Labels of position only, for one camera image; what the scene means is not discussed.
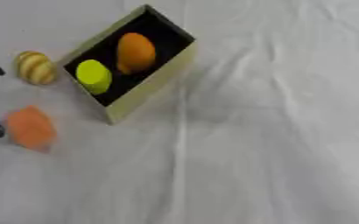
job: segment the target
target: striped ball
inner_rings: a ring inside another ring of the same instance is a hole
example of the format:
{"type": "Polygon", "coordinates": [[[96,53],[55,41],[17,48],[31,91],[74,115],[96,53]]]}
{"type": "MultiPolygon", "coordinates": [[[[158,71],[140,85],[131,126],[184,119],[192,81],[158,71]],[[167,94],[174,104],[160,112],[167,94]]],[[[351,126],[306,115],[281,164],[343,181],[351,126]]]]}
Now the striped ball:
{"type": "Polygon", "coordinates": [[[55,65],[40,52],[22,52],[17,57],[18,76],[34,85],[50,84],[57,78],[55,65]]]}

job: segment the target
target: cardboard box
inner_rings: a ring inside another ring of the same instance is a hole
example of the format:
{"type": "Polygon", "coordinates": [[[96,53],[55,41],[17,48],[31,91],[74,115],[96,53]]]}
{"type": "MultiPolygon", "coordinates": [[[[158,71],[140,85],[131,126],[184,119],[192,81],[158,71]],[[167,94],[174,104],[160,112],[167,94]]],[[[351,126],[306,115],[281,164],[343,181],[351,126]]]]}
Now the cardboard box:
{"type": "Polygon", "coordinates": [[[71,52],[59,64],[60,69],[72,77],[97,109],[109,118],[109,122],[116,123],[172,77],[181,74],[192,62],[194,54],[194,37],[150,5],[143,5],[71,52]],[[148,71],[122,75],[116,69],[116,46],[127,32],[138,32],[155,45],[156,63],[148,71]],[[106,93],[92,95],[77,81],[75,71],[84,60],[98,60],[112,72],[113,81],[106,93]]]}

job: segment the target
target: white cloth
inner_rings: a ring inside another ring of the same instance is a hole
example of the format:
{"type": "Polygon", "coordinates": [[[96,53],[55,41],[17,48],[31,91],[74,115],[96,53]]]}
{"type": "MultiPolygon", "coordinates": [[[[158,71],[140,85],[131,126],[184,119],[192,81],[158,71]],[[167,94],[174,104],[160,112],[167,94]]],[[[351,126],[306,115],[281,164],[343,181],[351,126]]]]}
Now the white cloth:
{"type": "Polygon", "coordinates": [[[0,0],[0,120],[53,119],[50,155],[0,141],[0,223],[359,224],[359,0],[151,0],[197,39],[186,78],[123,122],[99,121],[60,59],[141,0],[0,0]]]}

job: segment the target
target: yellow cylinder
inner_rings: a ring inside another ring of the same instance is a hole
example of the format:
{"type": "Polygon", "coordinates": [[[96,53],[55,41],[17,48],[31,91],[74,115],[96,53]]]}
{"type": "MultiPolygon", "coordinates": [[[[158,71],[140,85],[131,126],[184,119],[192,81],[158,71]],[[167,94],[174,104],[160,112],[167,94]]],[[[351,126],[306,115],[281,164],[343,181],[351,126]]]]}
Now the yellow cylinder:
{"type": "Polygon", "coordinates": [[[111,76],[110,70],[94,59],[83,61],[76,69],[77,80],[93,95],[108,91],[112,82],[111,76]]]}

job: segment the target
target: orange ball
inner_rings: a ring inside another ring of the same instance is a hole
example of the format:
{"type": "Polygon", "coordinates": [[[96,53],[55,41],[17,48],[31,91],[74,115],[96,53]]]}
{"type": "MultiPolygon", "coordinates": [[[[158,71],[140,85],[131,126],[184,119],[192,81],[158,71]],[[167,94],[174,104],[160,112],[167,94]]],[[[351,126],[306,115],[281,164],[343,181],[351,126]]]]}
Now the orange ball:
{"type": "Polygon", "coordinates": [[[150,68],[155,57],[155,46],[141,34],[126,33],[118,42],[116,65],[123,74],[138,73],[150,68]]]}

